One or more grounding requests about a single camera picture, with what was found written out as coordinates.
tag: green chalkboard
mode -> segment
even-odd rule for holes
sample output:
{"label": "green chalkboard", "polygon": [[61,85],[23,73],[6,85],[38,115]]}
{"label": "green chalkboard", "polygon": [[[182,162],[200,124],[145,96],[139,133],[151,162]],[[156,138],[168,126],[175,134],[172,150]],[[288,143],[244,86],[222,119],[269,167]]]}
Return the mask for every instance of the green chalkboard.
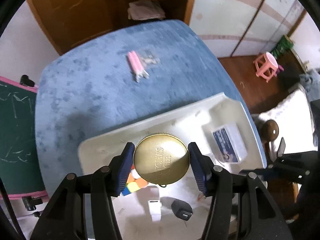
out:
{"label": "green chalkboard", "polygon": [[0,176],[8,194],[43,191],[35,139],[36,93],[0,81]]}

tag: tin lid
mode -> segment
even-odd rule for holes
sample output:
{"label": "tin lid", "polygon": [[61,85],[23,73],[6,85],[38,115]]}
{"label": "tin lid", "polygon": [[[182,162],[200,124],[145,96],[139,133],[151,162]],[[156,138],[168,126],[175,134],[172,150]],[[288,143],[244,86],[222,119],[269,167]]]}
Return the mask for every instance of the tin lid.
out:
{"label": "tin lid", "polygon": [[137,145],[133,164],[146,181],[167,185],[181,179],[190,165],[189,152],[183,142],[167,133],[151,134]]}

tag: pink object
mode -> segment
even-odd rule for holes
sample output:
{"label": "pink object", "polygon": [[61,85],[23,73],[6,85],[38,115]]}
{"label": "pink object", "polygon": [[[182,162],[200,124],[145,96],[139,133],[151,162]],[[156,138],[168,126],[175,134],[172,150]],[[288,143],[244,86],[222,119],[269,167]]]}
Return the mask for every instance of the pink object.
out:
{"label": "pink object", "polygon": [[25,90],[28,90],[28,91],[31,91],[31,92],[34,92],[34,93],[36,93],[38,91],[38,89],[35,88],[35,87],[23,86],[18,82],[15,82],[15,81],[13,81],[11,79],[8,79],[8,78],[2,77],[2,76],[0,76],[0,81],[5,82],[5,83],[7,83],[9,85],[13,85],[13,86],[18,87],[18,88],[23,88]]}
{"label": "pink object", "polygon": [[278,71],[278,63],[271,53],[266,52],[260,55],[253,63],[256,65],[257,69],[256,76],[264,78],[267,83],[273,76],[276,76],[276,72]]}
{"label": "pink object", "polygon": [[128,52],[128,59],[133,72],[136,75],[136,81],[139,83],[141,77],[148,78],[149,74],[144,70],[139,57],[135,51]]}
{"label": "pink object", "polygon": [[23,197],[32,197],[32,198],[37,198],[37,197],[41,197],[43,200],[47,200],[48,194],[47,191],[43,190],[43,191],[36,191],[36,192],[30,192],[30,193],[23,193],[23,194],[9,194],[8,195],[9,199],[13,200],[13,199],[20,199]]}

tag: white plastic tray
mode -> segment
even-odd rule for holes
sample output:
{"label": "white plastic tray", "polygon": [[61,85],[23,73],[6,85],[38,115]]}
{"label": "white plastic tray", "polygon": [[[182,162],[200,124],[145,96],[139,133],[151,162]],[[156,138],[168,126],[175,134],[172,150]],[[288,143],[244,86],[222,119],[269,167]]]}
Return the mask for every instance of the white plastic tray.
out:
{"label": "white plastic tray", "polygon": [[[219,151],[212,131],[230,122],[237,124],[248,155],[240,164],[223,163],[225,168],[233,173],[238,173],[241,169],[262,168],[261,153],[242,104],[223,93],[85,140],[79,146],[78,155],[84,174],[90,174],[101,166],[108,165],[114,156],[121,154],[127,142],[137,145],[148,134],[167,132],[179,137],[185,145],[196,142],[202,154],[210,156],[215,163],[221,165],[212,154]],[[150,183],[148,187],[127,196],[113,198],[123,239],[199,239],[208,210],[197,202],[198,194],[196,181],[189,168],[182,179],[166,188]],[[157,223],[152,222],[148,209],[148,200],[155,199],[160,199],[162,203],[161,220]],[[173,214],[170,206],[174,199],[191,205],[193,215],[188,221],[178,219]]]}
{"label": "white plastic tray", "polygon": [[[239,164],[222,163],[212,132],[227,123],[236,123],[248,155]],[[242,169],[262,168],[263,161],[248,116],[238,101],[217,94],[196,103],[151,117],[120,129],[90,138],[79,146],[79,159],[85,174],[95,172],[121,154],[127,142],[135,145],[151,133],[167,132],[180,138],[187,146],[196,142],[201,153],[213,153],[216,164],[223,164],[232,173]]]}

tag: metal bolt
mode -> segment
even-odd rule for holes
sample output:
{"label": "metal bolt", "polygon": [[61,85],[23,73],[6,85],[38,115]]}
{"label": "metal bolt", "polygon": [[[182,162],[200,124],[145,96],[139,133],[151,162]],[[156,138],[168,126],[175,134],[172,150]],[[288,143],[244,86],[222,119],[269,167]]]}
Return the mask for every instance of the metal bolt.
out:
{"label": "metal bolt", "polygon": [[213,167],[213,169],[214,169],[215,171],[217,171],[217,172],[222,171],[222,167],[219,166],[219,165],[215,165],[215,166]]}
{"label": "metal bolt", "polygon": [[76,177],[76,175],[75,175],[74,173],[69,173],[69,174],[67,175],[67,179],[68,179],[68,180],[73,180],[75,177]]}
{"label": "metal bolt", "polygon": [[255,174],[254,172],[249,172],[248,175],[251,179],[255,179],[257,177],[257,174]]}
{"label": "metal bolt", "polygon": [[103,166],[103,167],[101,167],[100,171],[105,173],[105,172],[110,171],[110,168],[109,168],[109,166]]}

